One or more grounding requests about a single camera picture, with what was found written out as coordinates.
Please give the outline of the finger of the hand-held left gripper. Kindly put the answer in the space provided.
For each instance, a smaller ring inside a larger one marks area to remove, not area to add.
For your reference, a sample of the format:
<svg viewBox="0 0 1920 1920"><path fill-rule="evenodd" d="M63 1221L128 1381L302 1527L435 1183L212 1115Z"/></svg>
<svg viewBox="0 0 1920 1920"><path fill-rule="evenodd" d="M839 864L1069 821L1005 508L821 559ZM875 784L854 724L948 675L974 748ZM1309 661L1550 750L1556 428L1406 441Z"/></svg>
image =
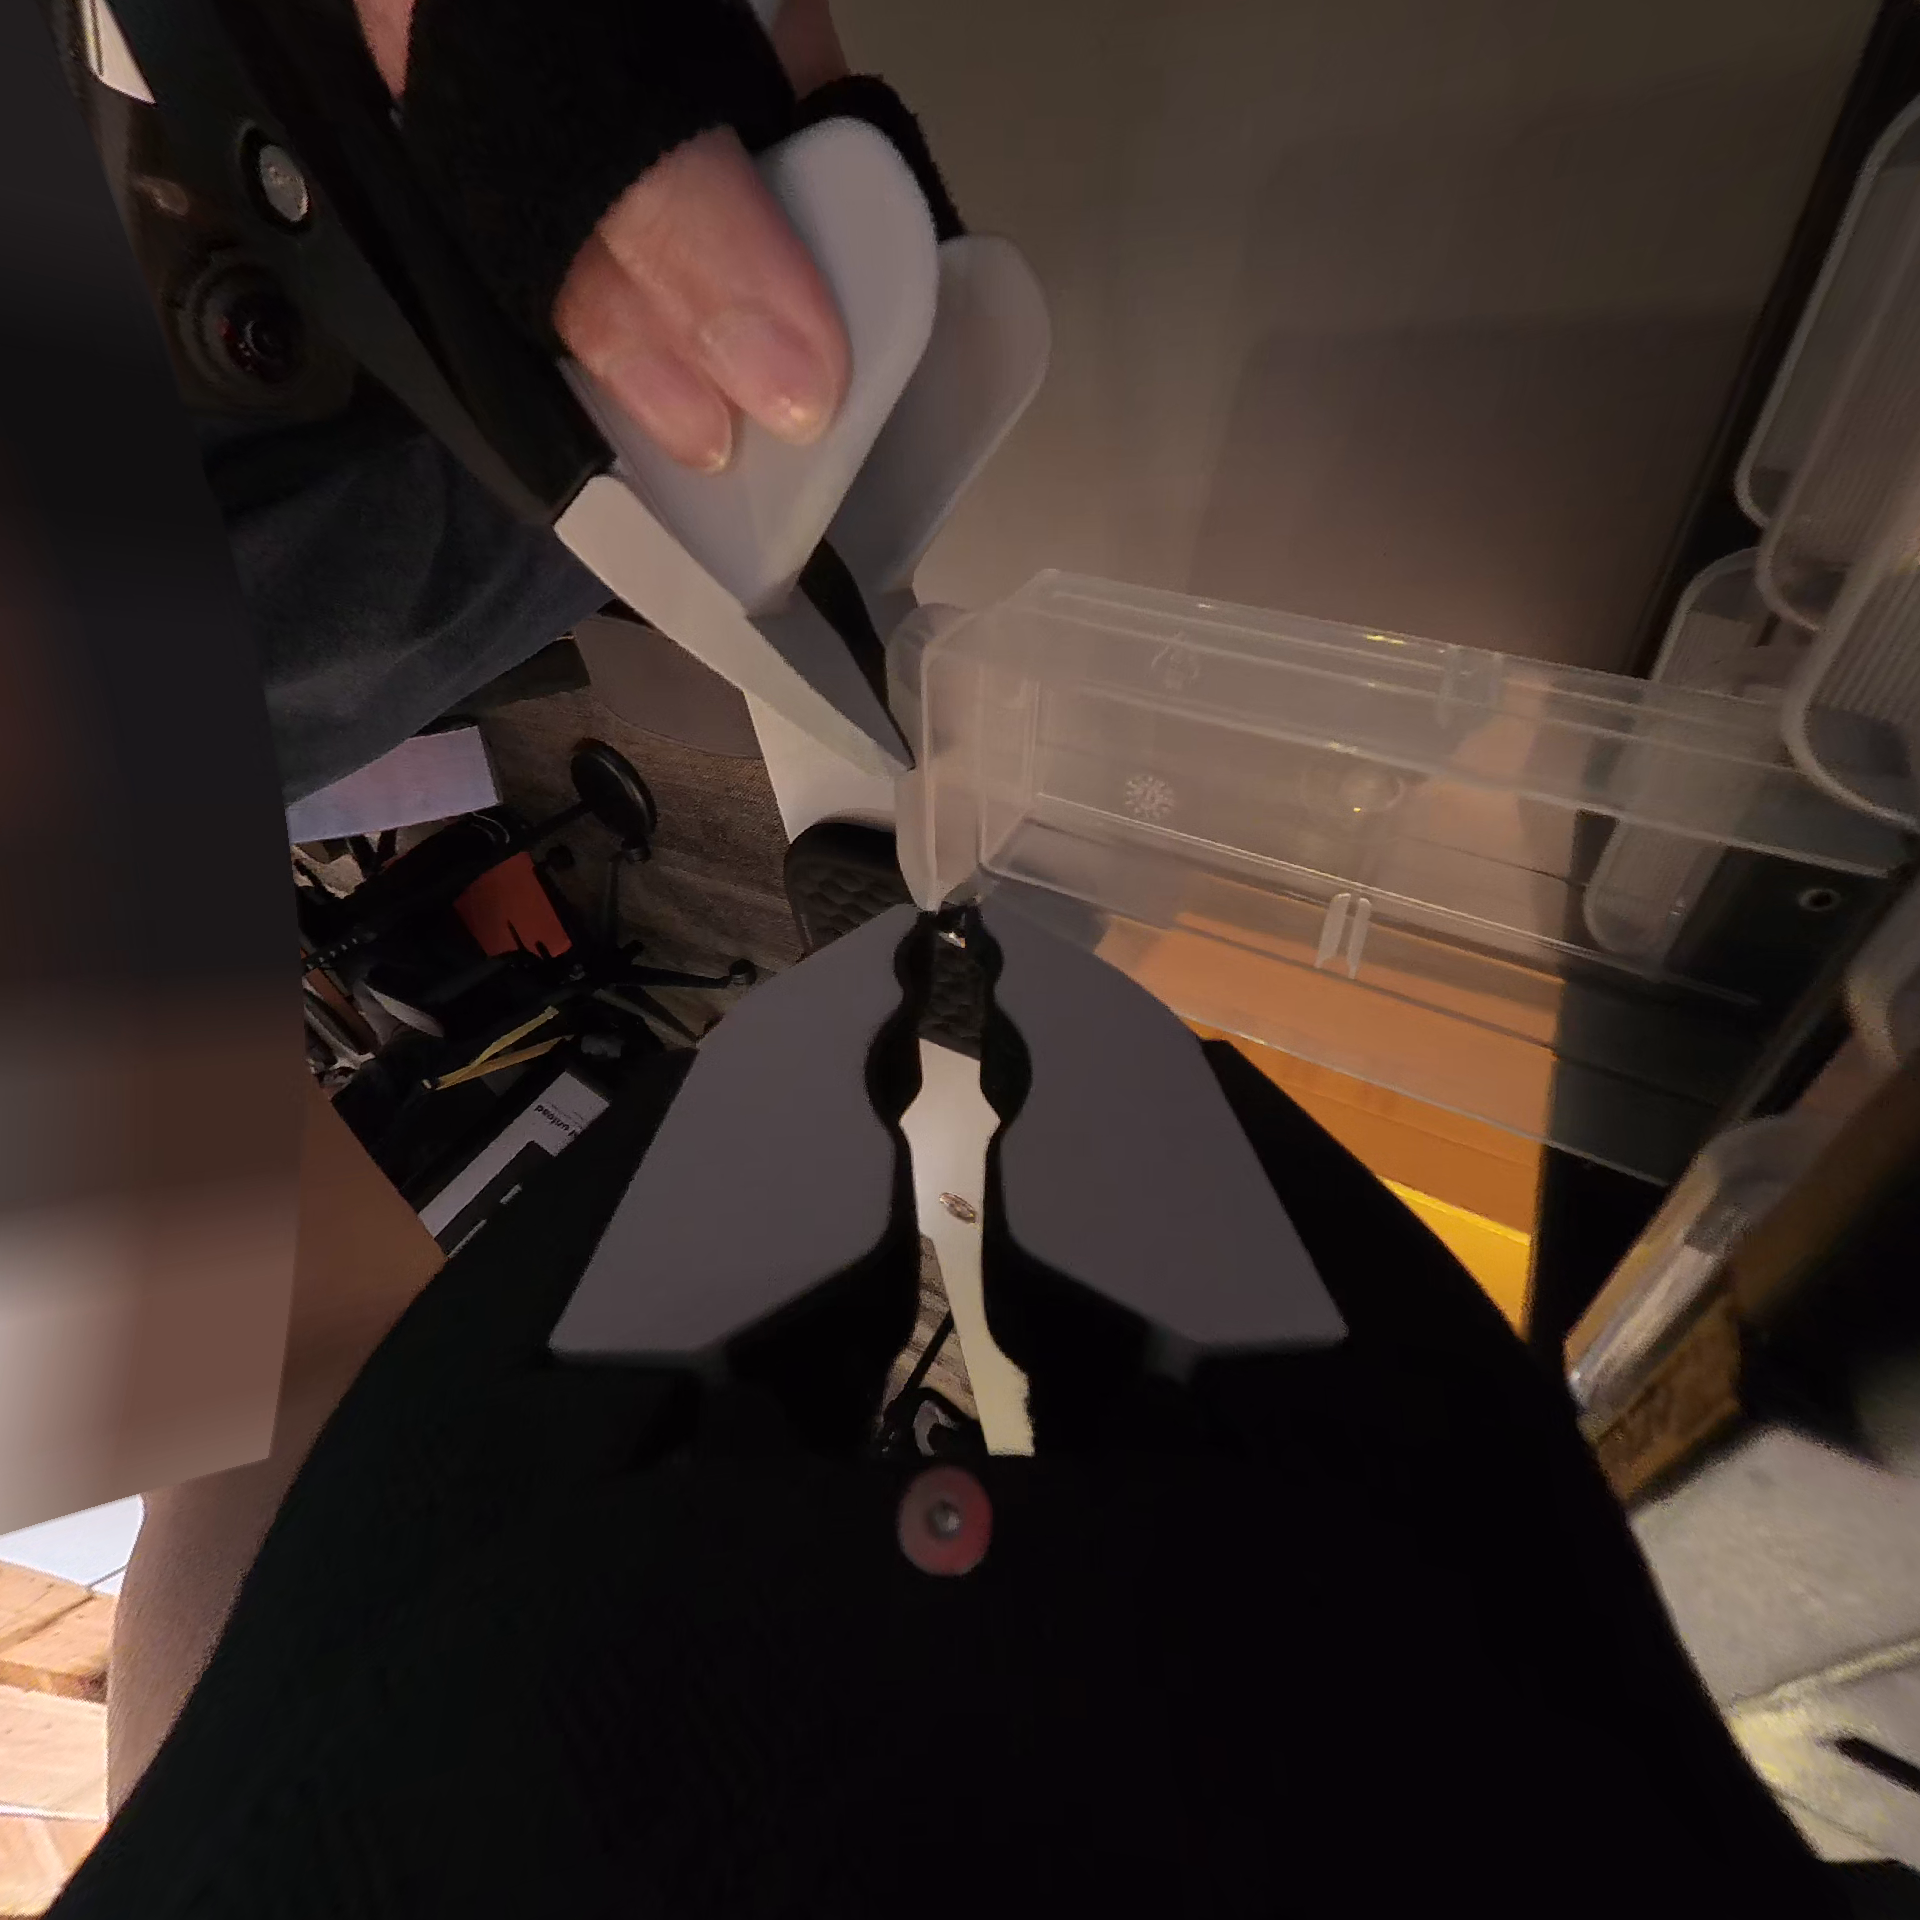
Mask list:
<svg viewBox="0 0 1920 1920"><path fill-rule="evenodd" d="M557 517L557 539L612 597L704 667L870 777L911 755L848 644L821 616L758 624L614 475L593 475Z"/></svg>
<svg viewBox="0 0 1920 1920"><path fill-rule="evenodd" d="M939 246L927 347L835 517L835 556L891 603L963 493L1011 436L1049 368L1051 323L1023 254L989 233Z"/></svg>

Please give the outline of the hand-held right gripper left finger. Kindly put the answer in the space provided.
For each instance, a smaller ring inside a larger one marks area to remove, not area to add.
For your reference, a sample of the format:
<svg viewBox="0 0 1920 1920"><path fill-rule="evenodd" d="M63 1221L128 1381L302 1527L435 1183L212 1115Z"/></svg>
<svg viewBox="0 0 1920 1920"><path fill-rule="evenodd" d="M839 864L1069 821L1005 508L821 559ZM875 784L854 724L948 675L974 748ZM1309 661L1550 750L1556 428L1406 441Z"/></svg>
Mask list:
<svg viewBox="0 0 1920 1920"><path fill-rule="evenodd" d="M749 990L696 1047L548 1351L702 1365L822 1308L895 1228L920 1089L923 917L899 903Z"/></svg>

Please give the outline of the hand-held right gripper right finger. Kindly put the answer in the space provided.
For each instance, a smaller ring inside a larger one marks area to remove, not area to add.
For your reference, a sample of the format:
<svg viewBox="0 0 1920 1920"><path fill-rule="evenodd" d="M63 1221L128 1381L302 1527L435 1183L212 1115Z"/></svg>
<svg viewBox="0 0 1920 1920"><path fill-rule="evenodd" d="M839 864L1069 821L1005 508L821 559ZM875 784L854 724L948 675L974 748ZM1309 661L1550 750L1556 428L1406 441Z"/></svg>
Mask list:
<svg viewBox="0 0 1920 1920"><path fill-rule="evenodd" d="M1069 1333L1176 1381L1340 1347L1348 1324L1192 1030L1005 900L967 933L993 1115L981 1299L1001 1351L1035 1383Z"/></svg>

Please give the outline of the yellow plastic bin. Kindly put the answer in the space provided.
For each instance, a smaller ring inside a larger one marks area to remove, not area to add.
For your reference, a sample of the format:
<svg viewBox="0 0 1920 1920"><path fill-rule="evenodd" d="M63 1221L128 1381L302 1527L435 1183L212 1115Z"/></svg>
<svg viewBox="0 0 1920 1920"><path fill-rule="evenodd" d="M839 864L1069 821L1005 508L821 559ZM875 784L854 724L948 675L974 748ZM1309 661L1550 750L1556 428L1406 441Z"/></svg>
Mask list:
<svg viewBox="0 0 1920 1920"><path fill-rule="evenodd" d="M1460 1022L1191 927L1161 935L1156 968L1191 1024L1233 1036L1525 1329L1545 1152L1460 1108L1445 1076L1477 1064Z"/></svg>

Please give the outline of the clear plastic drawer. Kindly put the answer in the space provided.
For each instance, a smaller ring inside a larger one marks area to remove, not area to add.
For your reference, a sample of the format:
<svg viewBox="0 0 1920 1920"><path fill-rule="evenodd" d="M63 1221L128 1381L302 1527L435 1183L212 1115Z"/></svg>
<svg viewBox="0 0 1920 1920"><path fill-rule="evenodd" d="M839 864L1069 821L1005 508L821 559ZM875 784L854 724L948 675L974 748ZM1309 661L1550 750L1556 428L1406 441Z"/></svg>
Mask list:
<svg viewBox="0 0 1920 1920"><path fill-rule="evenodd" d="M1660 1204L1784 1007L1740 963L1587 927L1663 685L1060 571L905 615L887 661L926 905L1019 905L1179 1017L1156 950L1191 927L1463 1024L1463 1113L1545 1153L1527 1317L1561 1359L1643 1230L1608 1197L1577 1253L1573 1164ZM1139 772L1174 789L1163 823L1123 808Z"/></svg>

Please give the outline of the black drawer cabinet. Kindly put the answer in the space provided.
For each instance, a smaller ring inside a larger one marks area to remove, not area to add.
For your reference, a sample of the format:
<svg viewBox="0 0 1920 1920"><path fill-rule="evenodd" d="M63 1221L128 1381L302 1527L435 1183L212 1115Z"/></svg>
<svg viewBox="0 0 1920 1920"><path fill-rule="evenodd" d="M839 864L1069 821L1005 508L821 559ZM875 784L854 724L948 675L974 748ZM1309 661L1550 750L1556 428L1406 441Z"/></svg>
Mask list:
<svg viewBox="0 0 1920 1920"><path fill-rule="evenodd" d="M1909 105L1915 105L1915 97L1909 97L1885 120L1861 156L1855 179L1830 225L1813 280L1792 312L1792 332L1771 361L1759 406L1784 359L1864 157ZM1759 408L1740 454L1743 454L1758 417ZM1734 504L1740 460L1733 465ZM1745 517L1743 523L1749 539L1737 551L1759 539L1758 528ZM1815 831L1798 824L1769 831L1767 849L1724 854L1704 896L1692 908L1681 925L1680 945L1668 963L1684 955L1740 963L1740 980L1753 980L1758 987L1780 982L1784 1007L1773 1017L1758 1059L1741 1068L1734 1089L1719 1102L1712 1131L1695 1148L1673 1187L1681 1182L1712 1140L1743 1123L1784 1113L1849 1120L1861 1107L1881 1097L1885 1087L1899 1080L1915 1084L1915 831L1899 833L1896 852L1878 860L1840 849L1838 841L1840 830Z"/></svg>

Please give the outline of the person's left hand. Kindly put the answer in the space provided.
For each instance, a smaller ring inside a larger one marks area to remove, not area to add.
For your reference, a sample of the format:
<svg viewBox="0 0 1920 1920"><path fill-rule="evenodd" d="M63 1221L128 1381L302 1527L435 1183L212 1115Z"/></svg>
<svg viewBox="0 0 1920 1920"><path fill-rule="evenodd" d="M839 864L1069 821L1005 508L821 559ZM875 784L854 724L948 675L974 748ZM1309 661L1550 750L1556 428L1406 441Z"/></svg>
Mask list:
<svg viewBox="0 0 1920 1920"><path fill-rule="evenodd" d="M726 128L679 144L608 208L551 323L640 431L696 473L732 463L743 423L814 443L848 393L846 325Z"/></svg>

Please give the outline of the white paper sheet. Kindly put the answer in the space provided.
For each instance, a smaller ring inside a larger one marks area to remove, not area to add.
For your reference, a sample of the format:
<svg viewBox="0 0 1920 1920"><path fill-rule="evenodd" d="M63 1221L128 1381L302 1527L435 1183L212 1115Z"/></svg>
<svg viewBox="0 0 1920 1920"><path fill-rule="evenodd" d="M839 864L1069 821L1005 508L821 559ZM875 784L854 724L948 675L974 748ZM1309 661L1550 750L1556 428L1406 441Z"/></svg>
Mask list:
<svg viewBox="0 0 1920 1920"><path fill-rule="evenodd" d="M293 845L376 836L484 812L501 801L495 768L480 727L409 735L367 766L319 787L285 808Z"/></svg>

